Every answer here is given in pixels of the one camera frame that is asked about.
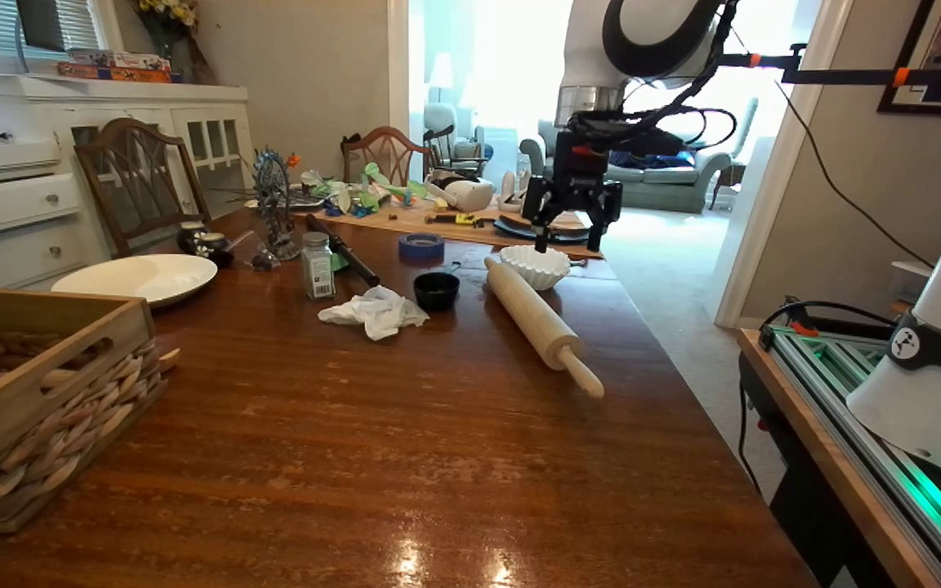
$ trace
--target bottle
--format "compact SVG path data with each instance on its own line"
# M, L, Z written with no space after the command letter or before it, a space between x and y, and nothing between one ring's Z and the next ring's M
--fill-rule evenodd
M309 296L335 296L335 253L326 232L305 232L305 291Z

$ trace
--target lamp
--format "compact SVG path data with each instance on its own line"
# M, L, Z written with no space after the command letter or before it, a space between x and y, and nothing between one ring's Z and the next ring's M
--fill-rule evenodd
M448 92L453 85L459 85L459 75L450 67L450 55L437 52L434 61L432 61L432 75L428 75L432 102L440 102L440 92Z

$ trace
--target sofa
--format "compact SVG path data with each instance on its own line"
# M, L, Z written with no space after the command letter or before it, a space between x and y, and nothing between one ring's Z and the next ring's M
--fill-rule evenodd
M681 158L671 158L655 167L629 167L629 164L608 164L605 181L624 183L624 206L642 208L671 208L671 211L702 211L707 204L714 204L714 194L718 187L718 177L726 169L741 174L741 147L759 115L759 99L740 99L740 103L722 103L736 115L736 132L730 140L702 151L683 151ZM730 133L726 125L716 125L702 133L699 144L709 144L714 138ZM519 155L531 159L531 169L538 177L550 177L550 164L556 155L556 125L538 121L538 138L524 138Z

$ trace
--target chair back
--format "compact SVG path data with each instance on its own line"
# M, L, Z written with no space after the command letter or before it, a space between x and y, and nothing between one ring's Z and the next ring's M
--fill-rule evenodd
M394 183L408 183L408 164L418 155L428 174L432 147L411 144L407 132L400 127L372 127L365 138L342 138L342 183L353 183L364 177L365 164L376 164L379 174Z
M111 234L115 258L177 237L179 222L208 222L188 144L138 116L115 116L77 147L99 217Z

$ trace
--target crumpled towel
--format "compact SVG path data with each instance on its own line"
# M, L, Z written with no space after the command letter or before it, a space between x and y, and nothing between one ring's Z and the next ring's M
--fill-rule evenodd
M364 294L353 294L347 304L321 310L316 319L364 323L368 340L386 340L401 326L422 326L428 315L414 300L376 285Z

